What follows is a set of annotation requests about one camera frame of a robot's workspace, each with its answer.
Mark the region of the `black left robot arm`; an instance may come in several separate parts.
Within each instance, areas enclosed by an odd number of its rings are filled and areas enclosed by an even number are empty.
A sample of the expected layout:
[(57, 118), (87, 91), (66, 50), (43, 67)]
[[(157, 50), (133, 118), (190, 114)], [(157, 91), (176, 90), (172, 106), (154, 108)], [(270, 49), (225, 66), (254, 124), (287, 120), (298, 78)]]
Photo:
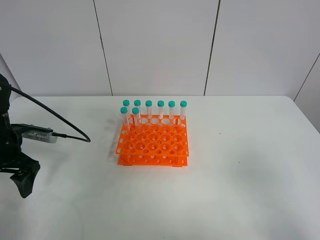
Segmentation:
[(33, 191), (35, 178), (41, 168), (38, 161), (22, 152), (21, 134), (12, 127), (9, 117), (11, 85), (0, 76), (0, 171), (12, 174), (22, 198)]

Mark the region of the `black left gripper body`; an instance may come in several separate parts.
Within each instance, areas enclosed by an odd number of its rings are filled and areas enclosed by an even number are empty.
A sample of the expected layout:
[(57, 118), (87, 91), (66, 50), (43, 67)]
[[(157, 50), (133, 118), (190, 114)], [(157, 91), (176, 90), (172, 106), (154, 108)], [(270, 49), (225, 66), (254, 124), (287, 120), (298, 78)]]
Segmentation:
[(0, 128), (0, 171), (18, 175), (36, 175), (40, 170), (38, 161), (22, 152), (22, 135), (37, 130), (34, 125), (12, 124)]

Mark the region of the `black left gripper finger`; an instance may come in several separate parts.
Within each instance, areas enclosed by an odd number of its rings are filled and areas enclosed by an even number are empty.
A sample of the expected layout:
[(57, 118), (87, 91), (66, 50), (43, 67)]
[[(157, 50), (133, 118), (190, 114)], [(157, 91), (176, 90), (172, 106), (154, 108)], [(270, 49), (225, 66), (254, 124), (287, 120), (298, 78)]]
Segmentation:
[(27, 198), (33, 192), (34, 181), (37, 171), (17, 170), (10, 177), (15, 183), (22, 198)]

